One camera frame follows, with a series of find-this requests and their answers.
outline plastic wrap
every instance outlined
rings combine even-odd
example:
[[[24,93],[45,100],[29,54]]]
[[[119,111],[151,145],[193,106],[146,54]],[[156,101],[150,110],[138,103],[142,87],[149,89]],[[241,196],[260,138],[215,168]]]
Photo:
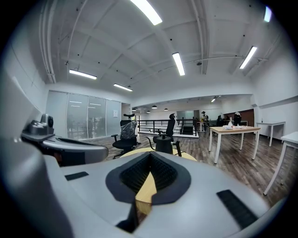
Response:
[[[136,121],[131,121],[128,124],[121,126],[120,139],[132,138],[135,135],[136,124]]]

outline chair seat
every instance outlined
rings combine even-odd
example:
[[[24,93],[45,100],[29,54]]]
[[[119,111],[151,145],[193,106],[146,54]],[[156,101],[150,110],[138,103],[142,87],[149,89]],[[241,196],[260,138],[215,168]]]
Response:
[[[113,143],[113,147],[118,149],[130,149],[136,145],[136,139],[121,139]]]

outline black railing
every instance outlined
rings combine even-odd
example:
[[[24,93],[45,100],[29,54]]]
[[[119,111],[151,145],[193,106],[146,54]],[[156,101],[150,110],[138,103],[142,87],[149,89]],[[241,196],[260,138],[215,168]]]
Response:
[[[169,120],[138,120],[139,132],[159,133],[165,132]],[[178,126],[174,129],[174,134],[188,134],[196,136],[197,119],[177,119]]]

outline chair armrest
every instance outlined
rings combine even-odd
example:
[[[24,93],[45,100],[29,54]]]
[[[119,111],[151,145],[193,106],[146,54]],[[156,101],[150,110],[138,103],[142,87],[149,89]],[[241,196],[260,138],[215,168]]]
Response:
[[[114,139],[115,139],[115,142],[117,142],[117,138],[116,138],[116,136],[117,136],[118,134],[115,134],[115,135],[111,135],[111,137],[114,137]]]

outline gray wood plank floor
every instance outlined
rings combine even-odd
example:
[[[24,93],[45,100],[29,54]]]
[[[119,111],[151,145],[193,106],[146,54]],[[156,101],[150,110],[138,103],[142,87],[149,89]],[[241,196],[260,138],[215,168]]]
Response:
[[[138,148],[150,147],[146,136],[152,138],[151,135],[138,135],[137,139],[141,142],[141,145],[139,145]],[[293,154],[292,148],[287,148],[284,164],[279,176],[269,193],[264,196],[263,192],[269,184],[278,164],[283,145],[280,141],[273,140],[272,146],[269,147],[269,139],[267,139],[267,137],[260,136],[256,159],[252,160],[251,158],[255,145],[255,136],[253,133],[244,134],[242,150],[239,150],[241,142],[240,134],[223,135],[219,152],[219,160],[217,164],[214,164],[217,134],[213,136],[211,152],[208,151],[210,138],[209,133],[201,132],[199,133],[199,136],[199,139],[174,138],[174,140],[176,141],[178,139],[180,141],[181,151],[187,152],[200,163],[207,163],[225,171],[227,174],[262,195],[264,200],[266,200],[270,206],[273,206],[280,199],[289,194],[298,172],[298,163],[296,160],[297,154],[285,184],[281,185],[280,180],[281,176],[285,173],[286,168],[289,166],[289,162]],[[119,154],[120,152],[120,150],[112,146],[113,142],[114,138],[92,140],[92,143],[105,145],[109,149],[109,155],[106,160],[112,159],[114,155]]]

